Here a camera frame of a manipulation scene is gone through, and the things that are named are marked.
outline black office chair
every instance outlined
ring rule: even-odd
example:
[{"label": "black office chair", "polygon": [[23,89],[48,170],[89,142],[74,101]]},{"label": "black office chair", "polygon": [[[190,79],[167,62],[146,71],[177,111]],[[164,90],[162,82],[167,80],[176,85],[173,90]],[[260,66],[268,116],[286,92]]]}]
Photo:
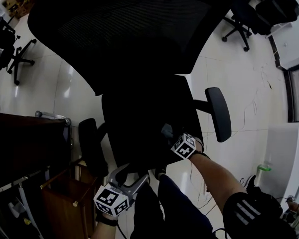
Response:
[{"label": "black office chair", "polygon": [[190,74],[208,37],[233,0],[37,0],[30,31],[66,60],[102,96],[105,124],[79,126],[88,167],[107,174],[100,142],[107,133],[117,166],[149,170],[180,157],[162,136],[165,124],[202,139],[196,109],[212,114],[219,142],[231,136],[226,102],[218,88],[208,102],[193,100]]},{"label": "black office chair", "polygon": [[14,43],[20,39],[20,36],[15,36],[15,30],[9,26],[5,20],[0,17],[0,70],[8,67],[9,62],[13,59],[13,63],[7,72],[12,74],[12,68],[14,67],[14,83],[19,85],[20,82],[17,80],[18,66],[20,62],[27,62],[34,65],[34,60],[23,59],[22,56],[30,46],[31,43],[36,43],[36,39],[29,41],[29,43],[22,49],[21,47],[16,49],[14,55]]},{"label": "black office chair", "polygon": [[228,36],[239,31],[246,45],[244,47],[246,52],[250,49],[247,42],[247,38],[252,35],[250,29],[254,34],[268,35],[274,25],[296,21],[299,16],[299,4],[296,0],[264,0],[256,6],[256,9],[251,7],[247,1],[235,0],[230,9],[233,12],[233,20],[226,17],[224,20],[235,28],[222,40],[227,42]]}]

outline wristband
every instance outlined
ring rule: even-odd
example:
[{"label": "wristband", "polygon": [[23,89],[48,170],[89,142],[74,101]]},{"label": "wristband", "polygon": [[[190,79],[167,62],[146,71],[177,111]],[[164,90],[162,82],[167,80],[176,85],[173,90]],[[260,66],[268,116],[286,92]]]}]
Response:
[{"label": "wristband", "polygon": [[195,155],[195,154],[200,154],[200,155],[203,155],[203,156],[207,157],[208,159],[210,159],[209,156],[207,156],[204,152],[201,152],[201,151],[199,151],[199,150],[194,151],[194,153],[190,156],[190,158],[191,158],[193,155]]},{"label": "wristband", "polygon": [[101,222],[112,227],[116,227],[118,225],[118,220],[109,220],[105,218],[101,212],[97,214],[95,221]]}]

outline black sleeve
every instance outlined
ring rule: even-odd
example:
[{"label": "black sleeve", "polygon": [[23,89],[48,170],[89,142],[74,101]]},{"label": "black sleeve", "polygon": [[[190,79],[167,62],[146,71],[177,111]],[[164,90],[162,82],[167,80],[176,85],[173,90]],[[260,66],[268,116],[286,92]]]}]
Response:
[{"label": "black sleeve", "polygon": [[226,232],[231,239],[263,238],[279,219],[270,208],[254,200],[247,193],[236,193],[228,198],[223,210]]}]

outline wooden cabinet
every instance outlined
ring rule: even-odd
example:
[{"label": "wooden cabinet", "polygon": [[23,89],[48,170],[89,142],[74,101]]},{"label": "wooden cabinet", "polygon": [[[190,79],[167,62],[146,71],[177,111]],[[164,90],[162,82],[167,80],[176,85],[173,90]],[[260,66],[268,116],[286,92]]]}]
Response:
[{"label": "wooden cabinet", "polygon": [[80,164],[41,186],[45,211],[56,239],[88,239],[95,228],[93,197],[102,180]]}]

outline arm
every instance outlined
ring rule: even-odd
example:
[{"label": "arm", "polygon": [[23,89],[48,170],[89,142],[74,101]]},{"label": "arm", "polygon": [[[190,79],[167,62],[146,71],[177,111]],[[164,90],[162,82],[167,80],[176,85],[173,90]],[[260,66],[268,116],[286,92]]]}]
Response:
[{"label": "arm", "polygon": [[[105,213],[103,213],[103,216],[108,220],[116,219]],[[91,239],[115,239],[115,232],[116,232],[116,227],[98,222]]]},{"label": "arm", "polygon": [[[197,150],[202,150],[199,142],[196,142]],[[227,199],[238,192],[246,193],[244,187],[224,167],[218,165],[207,157],[195,154],[190,161],[196,166],[203,176],[208,190],[215,199],[221,212],[223,212]]]}]

